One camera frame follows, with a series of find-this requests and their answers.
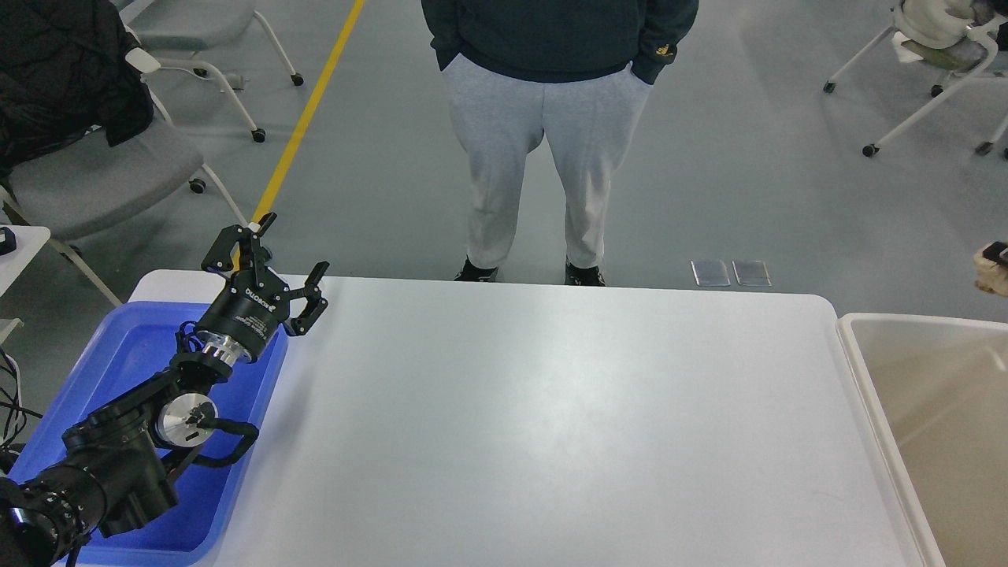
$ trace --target gray floor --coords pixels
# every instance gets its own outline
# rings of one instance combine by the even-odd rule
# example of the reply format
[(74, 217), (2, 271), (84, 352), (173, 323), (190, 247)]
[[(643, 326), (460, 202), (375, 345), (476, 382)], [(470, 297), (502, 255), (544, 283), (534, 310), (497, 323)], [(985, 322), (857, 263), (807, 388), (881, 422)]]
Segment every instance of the gray floor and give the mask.
[[(352, 0), (261, 0), (307, 83), (294, 88), (260, 29), (203, 56), (251, 79), (240, 93), (268, 131), (251, 141), (205, 82), (150, 78), (176, 124), (251, 213), (316, 88)], [(704, 0), (658, 80), (616, 179), (605, 267), (611, 286), (696, 289), (691, 259), (766, 262), (773, 287), (839, 315), (908, 313), (1005, 321), (1008, 300), (973, 288), (971, 256), (1008, 235), (1008, 162), (973, 148), (1008, 111), (978, 85), (874, 159), (877, 140), (928, 100), (935, 74), (883, 44), (827, 96), (824, 82), (888, 23), (886, 2)], [(367, 0), (280, 189), (267, 239), (279, 271), (320, 259), (331, 274), (448, 279), (464, 259), (468, 176), (418, 2)], [(529, 157), (519, 234), (503, 281), (562, 280), (562, 198), (548, 148)], [(146, 272), (196, 269), (232, 221), (186, 191), (78, 244), (122, 297)], [(104, 299), (50, 249), (0, 299), (26, 322), (4, 344), (25, 403), (43, 410)]]

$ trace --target person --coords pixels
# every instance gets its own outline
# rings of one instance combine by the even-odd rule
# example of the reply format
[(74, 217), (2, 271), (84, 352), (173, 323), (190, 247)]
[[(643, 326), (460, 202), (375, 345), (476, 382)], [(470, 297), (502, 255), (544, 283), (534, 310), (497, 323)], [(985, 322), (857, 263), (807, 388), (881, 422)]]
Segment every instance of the person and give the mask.
[(566, 284), (600, 269), (611, 179), (698, 0), (421, 0), (473, 182), (456, 280), (492, 281), (514, 240), (526, 155), (545, 137), (566, 199)]

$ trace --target black robotic arm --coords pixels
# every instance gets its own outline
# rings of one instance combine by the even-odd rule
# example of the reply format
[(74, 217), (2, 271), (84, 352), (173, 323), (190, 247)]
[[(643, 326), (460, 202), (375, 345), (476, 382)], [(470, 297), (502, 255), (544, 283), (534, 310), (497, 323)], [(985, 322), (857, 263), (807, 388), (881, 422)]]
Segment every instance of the black robotic arm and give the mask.
[[(68, 429), (58, 463), (20, 485), (0, 478), (0, 567), (47, 567), (64, 557), (72, 566), (94, 530), (105, 537), (138, 530), (176, 505), (174, 482), (190, 465), (229, 466), (251, 448), (258, 430), (219, 417), (211, 388), (236, 363), (255, 362), (281, 325), (303, 335), (328, 306), (319, 288), (328, 262), (293, 291), (267, 267), (261, 236), (275, 218), (221, 231), (203, 268), (227, 285), (193, 331), (179, 329), (168, 366)], [(291, 318), (290, 302), (300, 298), (306, 305)], [(201, 455), (218, 430), (241, 438), (235, 449)]]

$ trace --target black sneaker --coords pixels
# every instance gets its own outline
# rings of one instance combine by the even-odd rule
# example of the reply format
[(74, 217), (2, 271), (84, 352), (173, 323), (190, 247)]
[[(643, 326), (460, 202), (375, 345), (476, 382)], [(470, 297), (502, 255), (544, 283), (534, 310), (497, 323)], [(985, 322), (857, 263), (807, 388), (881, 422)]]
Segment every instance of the black sneaker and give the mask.
[(599, 269), (599, 266), (577, 267), (571, 263), (571, 260), (568, 260), (566, 285), (605, 288), (606, 279), (602, 276), (602, 270)]
[(466, 258), (466, 264), (462, 266), (459, 273), (455, 274), (456, 281), (496, 281), (497, 268), (483, 269), (476, 267), (473, 262)]

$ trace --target chair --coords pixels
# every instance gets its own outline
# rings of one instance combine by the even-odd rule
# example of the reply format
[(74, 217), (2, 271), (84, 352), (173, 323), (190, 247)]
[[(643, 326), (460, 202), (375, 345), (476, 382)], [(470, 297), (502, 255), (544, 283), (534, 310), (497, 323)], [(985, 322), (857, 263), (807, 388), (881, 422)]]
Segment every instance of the chair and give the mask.
[[(115, 0), (114, 3), (122, 11), (133, 2)], [(290, 75), (290, 81), (294, 86), (303, 85), (304, 79), (294, 71), (273, 28), (255, 9), (255, 0), (155, 0), (129, 21), (129, 28), (147, 51), (192, 51), (196, 56), (200, 51), (233, 41), (253, 19), (265, 30)], [(234, 93), (235, 88), (240, 89), (243, 85), (241, 78), (232, 84), (218, 68), (206, 61), (161, 58), (158, 61), (164, 69), (191, 72), (202, 79), (209, 77), (241, 114), (252, 132), (252, 139), (256, 142), (266, 140), (266, 131), (256, 125)]]
[(206, 184), (190, 179), (203, 169), (243, 226), (248, 224), (203, 154), (165, 115), (139, 135), (109, 147), (101, 132), (53, 153), (17, 165), (0, 199), (15, 224), (48, 227), (49, 244), (74, 262), (112, 303), (122, 302), (67, 242), (94, 234), (152, 207), (186, 183), (196, 193)]
[[(917, 0), (917, 3), (922, 8), (932, 8), (938, 6), (926, 6), (926, 5), (936, 5), (940, 3), (940, 0)], [(881, 43), (887, 37), (901, 31), (907, 31), (910, 33), (910, 28), (913, 26), (913, 21), (908, 17), (906, 13), (903, 12), (903, 2), (897, 4), (893, 9), (893, 23), (882, 30), (881, 33), (876, 35), (871, 41), (868, 42), (860, 51), (858, 51), (849, 62), (844, 64), (837, 73), (833, 75), (827, 81), (826, 86), (823, 87), (823, 91), (827, 94), (833, 93), (837, 87), (837, 84), (841, 78), (854, 64), (860, 60), (865, 53), (870, 51), (873, 47)], [(968, 70), (961, 72), (942, 72), (942, 78), (931, 87), (931, 97), (927, 104), (918, 109), (907, 119), (903, 120), (899, 125), (893, 128), (888, 134), (880, 138), (878, 141), (872, 144), (864, 146), (861, 150), (862, 154), (866, 157), (872, 157), (876, 155), (883, 147), (888, 145), (894, 138), (906, 131), (907, 128), (918, 122), (921, 118), (929, 114), (938, 105), (949, 100), (957, 91), (965, 87), (966, 85), (982, 78), (1002, 78), (999, 74), (987, 74), (987, 69), (994, 62), (998, 54), (998, 45), (993, 37), (991, 37), (991, 32), (997, 32), (1001, 24), (1008, 21), (1008, 17), (1002, 16), (995, 13), (993, 18), (983, 25), (970, 25), (967, 22), (963, 22), (959, 25), (961, 27), (958, 29), (959, 37), (966, 37), (970, 40), (979, 43), (984, 51), (985, 55), (983, 60), (976, 63)], [(984, 140), (980, 145), (977, 146), (976, 152), (980, 155), (986, 155), (991, 151), (994, 143), (1001, 138), (1008, 129), (1008, 115), (1005, 116), (1001, 124), (998, 125), (997, 129), (991, 134), (991, 136)], [(1005, 157), (1008, 157), (1008, 149), (1005, 150)]]

